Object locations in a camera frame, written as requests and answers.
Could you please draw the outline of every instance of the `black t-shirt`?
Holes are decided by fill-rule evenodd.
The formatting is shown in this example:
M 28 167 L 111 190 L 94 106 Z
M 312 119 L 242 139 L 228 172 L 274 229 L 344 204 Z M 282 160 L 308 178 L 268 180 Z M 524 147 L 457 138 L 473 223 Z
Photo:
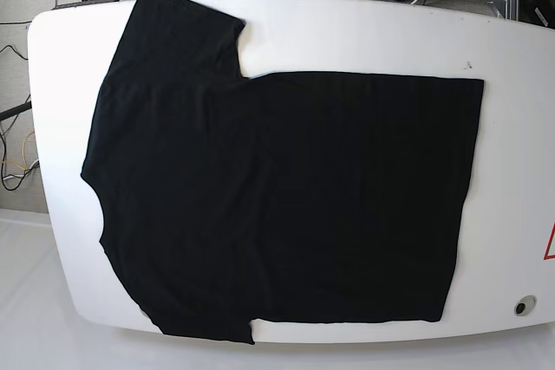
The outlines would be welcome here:
M 247 79 L 244 26 L 188 0 L 134 6 L 82 169 L 121 283 L 163 333 L 214 340 L 253 343 L 257 318 L 438 321 L 483 81 Z

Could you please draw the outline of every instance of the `yellow cable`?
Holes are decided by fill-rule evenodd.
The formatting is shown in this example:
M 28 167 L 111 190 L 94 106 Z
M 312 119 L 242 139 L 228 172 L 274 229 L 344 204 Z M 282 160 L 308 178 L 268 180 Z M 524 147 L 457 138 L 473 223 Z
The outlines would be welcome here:
M 24 171 L 27 171 L 23 166 L 17 164 L 16 162 L 14 162 L 13 160 L 5 160 L 4 162 L 2 162 L 0 165 L 13 165 L 13 166 L 17 166 L 19 169 L 22 169 Z
M 25 146 L 27 145 L 27 140 L 33 135 L 35 134 L 35 131 L 29 133 L 27 136 L 25 136 L 25 140 L 23 141 L 23 149 L 22 149 L 22 155 L 23 155 L 23 163 L 25 164 L 25 168 L 24 170 L 27 171 L 29 169 L 29 167 L 27 166 L 27 159 L 25 158 Z

